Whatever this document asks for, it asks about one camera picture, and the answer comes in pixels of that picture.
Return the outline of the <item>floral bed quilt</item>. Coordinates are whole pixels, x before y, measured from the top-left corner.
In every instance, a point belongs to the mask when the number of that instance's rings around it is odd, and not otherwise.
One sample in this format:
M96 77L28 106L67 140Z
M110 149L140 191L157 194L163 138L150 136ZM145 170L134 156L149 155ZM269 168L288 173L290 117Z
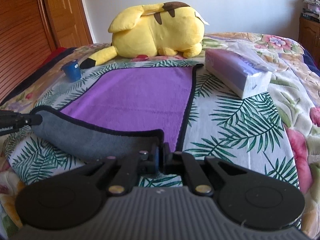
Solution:
M239 42L255 50L277 70L268 91L247 99L237 97L217 77L200 68L188 117L183 150L203 159L214 156L251 168L300 188L306 198L301 228L319 237L319 75L307 51L288 38L252 34L217 33L204 36L204 49L226 49ZM2 105L3 110L28 113L36 106L55 109L81 96L103 74L135 67L186 67L204 62L181 56L116 58L82 71L68 83L60 67L84 60L103 44L83 46L60 60L26 90Z

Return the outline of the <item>stack of folded linens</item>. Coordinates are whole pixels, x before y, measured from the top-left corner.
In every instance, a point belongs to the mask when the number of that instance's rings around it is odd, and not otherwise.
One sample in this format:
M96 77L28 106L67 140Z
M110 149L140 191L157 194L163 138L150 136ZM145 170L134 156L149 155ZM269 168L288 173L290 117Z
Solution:
M320 1L319 0L302 0L305 4L303 8L304 14L308 14L314 18L319 19Z

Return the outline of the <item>wooden cabinet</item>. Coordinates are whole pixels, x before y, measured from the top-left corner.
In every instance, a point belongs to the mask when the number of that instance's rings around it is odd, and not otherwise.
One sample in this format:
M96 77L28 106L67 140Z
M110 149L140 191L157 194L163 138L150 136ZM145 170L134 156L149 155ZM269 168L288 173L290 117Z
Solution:
M300 16L298 42L311 54L319 67L319 23Z

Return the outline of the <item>wooden slatted wardrobe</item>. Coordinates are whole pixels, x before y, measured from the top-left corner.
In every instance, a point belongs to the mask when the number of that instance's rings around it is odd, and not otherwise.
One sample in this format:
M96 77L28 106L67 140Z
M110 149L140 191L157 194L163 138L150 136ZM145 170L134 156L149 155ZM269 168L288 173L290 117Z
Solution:
M55 49L44 0L1 0L1 99Z

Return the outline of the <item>purple and grey towel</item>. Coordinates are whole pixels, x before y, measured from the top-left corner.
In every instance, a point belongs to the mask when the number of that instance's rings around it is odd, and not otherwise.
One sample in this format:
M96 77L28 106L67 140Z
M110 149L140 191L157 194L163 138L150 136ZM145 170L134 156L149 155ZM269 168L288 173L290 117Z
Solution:
M180 151L200 65L136 67L103 74L61 109L39 106L33 133L83 161L121 157L164 142Z

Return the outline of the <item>yellow Pikachu plush toy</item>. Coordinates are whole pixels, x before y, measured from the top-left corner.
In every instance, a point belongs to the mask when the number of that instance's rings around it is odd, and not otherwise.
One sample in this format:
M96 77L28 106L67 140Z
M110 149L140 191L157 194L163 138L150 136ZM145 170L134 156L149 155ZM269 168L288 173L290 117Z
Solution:
M104 64L117 56L135 58L196 57L202 51L202 39L208 22L199 12L183 2L137 5L120 12L111 22L111 45L101 49L81 64L88 69Z

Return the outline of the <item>blue cup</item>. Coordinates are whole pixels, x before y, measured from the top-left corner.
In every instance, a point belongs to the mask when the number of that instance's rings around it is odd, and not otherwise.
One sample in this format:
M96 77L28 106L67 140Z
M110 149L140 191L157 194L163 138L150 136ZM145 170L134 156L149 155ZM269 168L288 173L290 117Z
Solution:
M81 72L77 60L67 62L61 67L69 82L75 82L81 79Z

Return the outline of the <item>dark blue blanket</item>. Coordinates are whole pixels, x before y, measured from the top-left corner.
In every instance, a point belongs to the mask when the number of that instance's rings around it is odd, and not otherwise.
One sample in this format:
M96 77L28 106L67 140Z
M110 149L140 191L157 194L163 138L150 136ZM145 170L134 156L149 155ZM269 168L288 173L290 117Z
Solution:
M76 47L67 48L65 57L70 55L75 50L76 50ZM46 74L46 72L48 72L50 69L52 69L58 62L59 61L56 61L56 62L52 61L52 62L44 65L43 67L39 66L39 68L33 74L31 74L28 78L26 78L24 81L22 81L16 88L13 89L12 92L9 93L9 95L7 95L1 101L1 106L4 105L7 101L12 99L13 97L17 96L18 94L20 94L21 92L26 90L28 87L30 87L41 76L43 76L44 74Z

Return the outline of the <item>red cloth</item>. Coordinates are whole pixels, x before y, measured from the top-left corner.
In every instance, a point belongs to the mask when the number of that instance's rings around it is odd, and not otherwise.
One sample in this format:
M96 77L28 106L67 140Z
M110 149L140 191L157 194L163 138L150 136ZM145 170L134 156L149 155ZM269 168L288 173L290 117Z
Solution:
M67 48L65 47L59 47L55 51L52 51L51 54L42 62L40 67L43 67L44 65L54 61L60 61L65 57Z

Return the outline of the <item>palm leaf print cloth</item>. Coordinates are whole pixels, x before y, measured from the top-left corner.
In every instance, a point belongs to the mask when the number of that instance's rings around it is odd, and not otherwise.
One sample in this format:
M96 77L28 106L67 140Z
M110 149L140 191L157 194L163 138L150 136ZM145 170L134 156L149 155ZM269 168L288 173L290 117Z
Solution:
M191 60L111 63L62 78L22 113L43 114L4 142L26 185L91 161L148 151L156 141L196 159L216 157L299 186L297 164L269 93L245 100Z

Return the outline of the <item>wooden door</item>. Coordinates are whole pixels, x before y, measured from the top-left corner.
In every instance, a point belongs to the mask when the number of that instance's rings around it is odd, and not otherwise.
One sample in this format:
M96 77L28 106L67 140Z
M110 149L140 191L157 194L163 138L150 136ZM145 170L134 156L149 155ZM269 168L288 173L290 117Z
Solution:
M44 0L44 3L57 47L81 47L93 42L82 0Z

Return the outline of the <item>tissue pack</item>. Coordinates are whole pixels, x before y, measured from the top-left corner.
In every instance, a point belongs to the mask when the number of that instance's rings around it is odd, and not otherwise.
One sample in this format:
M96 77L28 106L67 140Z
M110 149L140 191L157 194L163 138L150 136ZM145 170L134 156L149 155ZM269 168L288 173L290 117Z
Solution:
M239 42L226 49L207 49L205 67L241 99L266 92L276 71L273 64Z

